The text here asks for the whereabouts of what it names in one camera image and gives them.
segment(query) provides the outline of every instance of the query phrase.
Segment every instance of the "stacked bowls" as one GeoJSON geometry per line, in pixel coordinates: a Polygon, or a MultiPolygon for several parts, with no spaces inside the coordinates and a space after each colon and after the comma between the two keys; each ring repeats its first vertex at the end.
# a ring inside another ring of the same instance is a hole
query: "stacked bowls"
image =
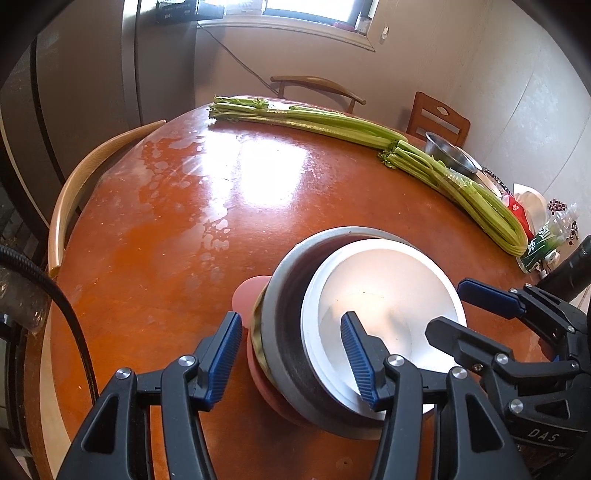
{"type": "Polygon", "coordinates": [[[294,410],[282,416],[354,439],[379,438],[384,414],[359,396],[340,338],[341,316],[354,310],[390,353],[444,372],[455,363],[428,344],[427,323],[443,315],[466,325],[455,289],[431,259],[391,233],[358,226],[297,244],[256,310],[252,351],[256,367],[294,410]]]}

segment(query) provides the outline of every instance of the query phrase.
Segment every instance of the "plastic bottle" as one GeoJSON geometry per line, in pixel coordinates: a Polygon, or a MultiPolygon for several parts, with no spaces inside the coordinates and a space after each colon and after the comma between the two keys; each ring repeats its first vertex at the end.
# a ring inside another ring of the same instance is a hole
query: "plastic bottle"
{"type": "Polygon", "coordinates": [[[543,260],[548,253],[566,242],[570,236],[570,227],[578,217],[576,203],[569,205],[562,212],[551,215],[530,242],[526,252],[517,259],[519,267],[526,273],[531,272],[537,262],[543,260]]]}

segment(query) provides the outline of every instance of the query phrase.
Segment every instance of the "reflective table surface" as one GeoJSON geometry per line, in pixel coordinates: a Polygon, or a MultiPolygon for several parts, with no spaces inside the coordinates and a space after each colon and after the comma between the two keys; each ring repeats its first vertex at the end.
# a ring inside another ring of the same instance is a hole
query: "reflective table surface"
{"type": "MultiPolygon", "coordinates": [[[[120,367],[152,371],[192,352],[231,309],[241,282],[271,275],[296,243],[335,226],[401,236],[454,285],[465,277],[504,289],[528,281],[470,217],[376,154],[283,127],[212,125],[206,106],[133,148],[96,186],[58,278],[80,318],[99,388],[120,367]]],[[[56,309],[52,316],[57,398],[73,437],[90,398],[66,322],[56,309]]],[[[518,359],[541,360],[536,335],[520,322],[471,306],[466,317],[518,359]]],[[[368,478],[377,442],[283,420],[256,390],[245,346],[246,335],[223,400],[201,415],[218,478],[368,478]]],[[[424,430],[421,479],[430,476],[430,421],[424,430]]],[[[158,411],[152,442],[157,478],[167,478],[158,411]]]]}

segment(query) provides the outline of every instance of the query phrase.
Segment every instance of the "white bowl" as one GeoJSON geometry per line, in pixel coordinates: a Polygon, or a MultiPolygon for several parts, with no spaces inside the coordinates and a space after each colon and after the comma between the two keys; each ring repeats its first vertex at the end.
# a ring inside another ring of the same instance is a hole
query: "white bowl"
{"type": "MultiPolygon", "coordinates": [[[[312,277],[301,310],[301,337],[314,374],[339,403],[366,417],[383,419],[359,395],[340,337],[340,319],[354,311],[369,335],[390,353],[419,368],[448,372],[453,357],[433,348],[427,323],[439,316],[466,326],[455,288],[435,262],[392,240],[346,245],[328,257],[312,277]]],[[[423,413],[433,406],[425,405],[423,413]]]]}

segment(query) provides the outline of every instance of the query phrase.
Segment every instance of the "curved chair backrest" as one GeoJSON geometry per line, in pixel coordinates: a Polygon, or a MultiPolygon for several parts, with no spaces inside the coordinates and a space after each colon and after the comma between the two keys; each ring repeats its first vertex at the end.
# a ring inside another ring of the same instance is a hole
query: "curved chair backrest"
{"type": "Polygon", "coordinates": [[[347,113],[353,113],[355,102],[365,105],[367,100],[363,100],[342,85],[320,77],[283,75],[271,77],[272,82],[279,82],[279,95],[277,98],[285,98],[284,91],[286,85],[298,85],[311,90],[321,90],[322,92],[335,93],[350,98],[351,103],[347,108],[347,113]]]}
{"type": "MultiPolygon", "coordinates": [[[[166,123],[165,120],[144,125],[107,140],[90,152],[74,169],[57,199],[48,245],[50,276],[59,272],[64,254],[66,229],[84,187],[91,175],[120,148],[146,137],[166,123]]],[[[60,407],[51,365],[51,312],[44,330],[27,341],[25,354],[25,414],[31,452],[42,480],[53,480],[70,447],[60,407]]]]}
{"type": "Polygon", "coordinates": [[[413,111],[411,112],[410,120],[408,121],[407,133],[426,141],[427,137],[419,132],[419,129],[422,129],[425,132],[433,132],[434,134],[445,138],[453,145],[462,147],[468,136],[468,131],[470,130],[470,121],[467,118],[462,117],[455,110],[449,108],[445,103],[441,103],[439,100],[429,97],[426,93],[417,92],[414,96],[413,111]],[[457,129],[457,133],[436,122],[432,118],[423,115],[423,110],[457,129]]]}
{"type": "Polygon", "coordinates": [[[117,135],[96,147],[76,166],[62,187],[60,195],[57,198],[56,206],[53,209],[53,215],[51,216],[49,242],[47,245],[47,264],[51,278],[56,278],[59,272],[64,257],[68,224],[72,219],[72,215],[80,201],[88,179],[105,160],[119,149],[130,142],[141,140],[165,123],[166,120],[160,120],[153,124],[134,128],[121,135],[117,135]]]}

